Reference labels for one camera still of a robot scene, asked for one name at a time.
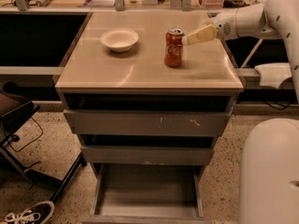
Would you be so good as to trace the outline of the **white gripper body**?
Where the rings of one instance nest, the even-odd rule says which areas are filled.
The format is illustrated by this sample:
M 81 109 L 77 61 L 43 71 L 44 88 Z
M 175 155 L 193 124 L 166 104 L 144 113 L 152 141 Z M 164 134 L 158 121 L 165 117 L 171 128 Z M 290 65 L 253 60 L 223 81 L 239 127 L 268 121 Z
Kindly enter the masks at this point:
M 217 28 L 216 37 L 220 40 L 237 39 L 235 9 L 215 10 L 208 13 L 208 22 Z

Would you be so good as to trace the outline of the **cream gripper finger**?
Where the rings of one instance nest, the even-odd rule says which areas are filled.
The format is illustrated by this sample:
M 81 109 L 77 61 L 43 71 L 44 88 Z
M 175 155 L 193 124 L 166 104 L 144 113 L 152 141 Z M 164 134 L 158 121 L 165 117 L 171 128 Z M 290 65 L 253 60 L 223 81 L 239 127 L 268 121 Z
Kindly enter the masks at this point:
M 214 25 L 205 25 L 185 35 L 182 38 L 182 44 L 184 46 L 189 46 L 197 43 L 204 43 L 213 40 L 217 36 L 217 33 L 218 29 Z

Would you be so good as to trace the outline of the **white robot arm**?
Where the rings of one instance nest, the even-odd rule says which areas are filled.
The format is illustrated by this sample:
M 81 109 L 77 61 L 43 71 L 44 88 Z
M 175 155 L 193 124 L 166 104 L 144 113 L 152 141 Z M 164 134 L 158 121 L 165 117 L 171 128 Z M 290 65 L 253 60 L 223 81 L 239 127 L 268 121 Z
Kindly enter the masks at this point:
M 266 0 L 264 3 L 224 10 L 182 38 L 184 46 L 214 38 L 232 40 L 252 36 L 282 39 L 299 98 L 299 0 Z

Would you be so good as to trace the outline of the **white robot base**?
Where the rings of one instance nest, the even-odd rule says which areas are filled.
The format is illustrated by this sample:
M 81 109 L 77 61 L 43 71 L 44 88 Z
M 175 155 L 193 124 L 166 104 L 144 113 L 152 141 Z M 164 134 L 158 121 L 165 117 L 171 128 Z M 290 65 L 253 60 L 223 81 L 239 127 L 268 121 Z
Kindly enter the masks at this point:
M 239 224 L 299 224 L 299 121 L 269 119 L 249 133 L 240 164 Z

